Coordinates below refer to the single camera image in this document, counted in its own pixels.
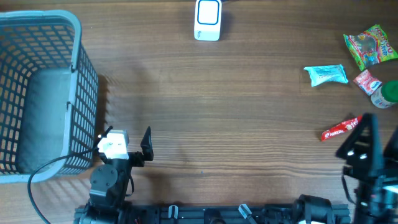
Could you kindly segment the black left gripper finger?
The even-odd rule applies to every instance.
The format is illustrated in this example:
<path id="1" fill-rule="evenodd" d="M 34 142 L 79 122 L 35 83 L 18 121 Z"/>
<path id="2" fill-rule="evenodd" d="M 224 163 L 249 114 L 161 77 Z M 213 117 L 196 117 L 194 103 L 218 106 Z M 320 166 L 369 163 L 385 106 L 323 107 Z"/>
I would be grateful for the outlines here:
<path id="1" fill-rule="evenodd" d="M 108 133 L 113 129 L 112 126 L 109 126 L 102 134 L 99 134 L 96 140 L 94 141 L 94 148 L 98 147 L 100 141 L 107 137 Z"/>
<path id="2" fill-rule="evenodd" d="M 151 138 L 151 128 L 150 126 L 147 127 L 144 137 L 141 141 L 141 149 L 142 154 L 144 156 L 145 161 L 153 161 L 154 159 L 154 152 L 152 147 L 152 138 Z"/>

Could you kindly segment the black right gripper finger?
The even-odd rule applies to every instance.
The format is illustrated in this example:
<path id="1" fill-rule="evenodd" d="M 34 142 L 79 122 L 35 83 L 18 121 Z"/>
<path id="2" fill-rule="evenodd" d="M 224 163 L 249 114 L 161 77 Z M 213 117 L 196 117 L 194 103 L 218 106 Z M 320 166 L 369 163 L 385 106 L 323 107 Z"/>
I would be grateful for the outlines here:
<path id="1" fill-rule="evenodd" d="M 336 157 L 346 165 L 364 170 L 384 168 L 379 137 L 378 119 L 375 114 L 365 113 L 357 127 L 336 151 Z"/>
<path id="2" fill-rule="evenodd" d="M 397 136 L 398 129 L 395 129 L 384 150 L 385 167 L 388 169 L 397 168 Z"/>

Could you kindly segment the red coffee stick sachet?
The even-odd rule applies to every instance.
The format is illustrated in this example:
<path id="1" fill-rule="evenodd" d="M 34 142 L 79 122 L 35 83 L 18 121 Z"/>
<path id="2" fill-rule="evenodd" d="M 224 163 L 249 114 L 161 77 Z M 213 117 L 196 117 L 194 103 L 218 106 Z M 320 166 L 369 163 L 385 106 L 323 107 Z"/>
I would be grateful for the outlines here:
<path id="1" fill-rule="evenodd" d="M 362 120 L 362 118 L 363 118 L 363 116 L 360 115 L 356 118 L 343 121 L 343 122 L 337 124 L 336 126 L 330 128 L 330 129 L 327 129 L 326 131 L 322 132 L 320 140 L 325 141 L 325 140 L 333 138 L 339 134 L 343 134 L 347 131 L 354 129 L 359 124 L 359 122 Z"/>

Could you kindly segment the green lid white jar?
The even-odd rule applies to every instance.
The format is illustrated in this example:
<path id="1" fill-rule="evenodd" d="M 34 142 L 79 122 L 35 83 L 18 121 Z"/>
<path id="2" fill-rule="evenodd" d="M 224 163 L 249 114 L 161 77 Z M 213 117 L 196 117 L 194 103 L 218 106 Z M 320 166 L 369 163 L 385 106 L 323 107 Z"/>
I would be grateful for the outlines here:
<path id="1" fill-rule="evenodd" d="M 380 109 L 386 109 L 397 103 L 397 80 L 381 85 L 372 95 L 371 102 Z"/>

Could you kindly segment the red snack packet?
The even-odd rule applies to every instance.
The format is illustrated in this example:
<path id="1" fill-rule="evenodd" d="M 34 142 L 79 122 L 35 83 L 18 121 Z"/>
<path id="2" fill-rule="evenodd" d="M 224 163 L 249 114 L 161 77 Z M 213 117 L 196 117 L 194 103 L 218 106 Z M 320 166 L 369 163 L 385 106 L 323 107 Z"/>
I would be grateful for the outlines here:
<path id="1" fill-rule="evenodd" d="M 368 70 L 362 71 L 353 81 L 368 96 L 371 96 L 382 84 L 382 82 L 374 77 Z"/>

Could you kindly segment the light teal tissue pack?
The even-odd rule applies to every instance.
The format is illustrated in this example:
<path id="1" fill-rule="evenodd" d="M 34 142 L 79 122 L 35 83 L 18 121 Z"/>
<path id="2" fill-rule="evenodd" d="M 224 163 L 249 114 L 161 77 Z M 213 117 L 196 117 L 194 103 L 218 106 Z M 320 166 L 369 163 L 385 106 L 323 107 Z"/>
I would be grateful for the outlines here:
<path id="1" fill-rule="evenodd" d="M 312 87 L 326 82 L 348 83 L 342 64 L 311 66 L 303 69 L 308 72 Z"/>

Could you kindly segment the green gummy candy bag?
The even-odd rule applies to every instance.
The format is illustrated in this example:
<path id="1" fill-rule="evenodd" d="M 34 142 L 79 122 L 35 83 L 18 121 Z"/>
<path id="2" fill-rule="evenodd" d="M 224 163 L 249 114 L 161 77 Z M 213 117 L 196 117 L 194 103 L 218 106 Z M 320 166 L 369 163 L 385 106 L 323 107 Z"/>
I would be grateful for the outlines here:
<path id="1" fill-rule="evenodd" d="M 375 24 L 358 35 L 343 35 L 345 44 L 361 71 L 388 60 L 397 59 L 387 34 Z"/>

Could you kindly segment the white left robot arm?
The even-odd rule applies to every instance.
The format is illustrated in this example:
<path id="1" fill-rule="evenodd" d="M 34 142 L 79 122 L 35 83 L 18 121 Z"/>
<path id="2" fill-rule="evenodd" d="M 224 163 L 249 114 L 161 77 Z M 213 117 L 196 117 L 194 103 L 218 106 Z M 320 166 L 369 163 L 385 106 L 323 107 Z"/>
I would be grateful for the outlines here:
<path id="1" fill-rule="evenodd" d="M 91 173 L 90 198 L 85 206 L 75 210 L 73 222 L 139 223 L 132 205 L 125 198 L 132 195 L 127 193 L 129 186 L 134 191 L 132 168 L 143 167 L 146 161 L 154 158 L 151 128 L 146 129 L 140 143 L 141 150 L 137 152 L 127 150 L 129 137 L 126 130 L 109 127 L 98 137 L 96 148 L 103 165 Z"/>

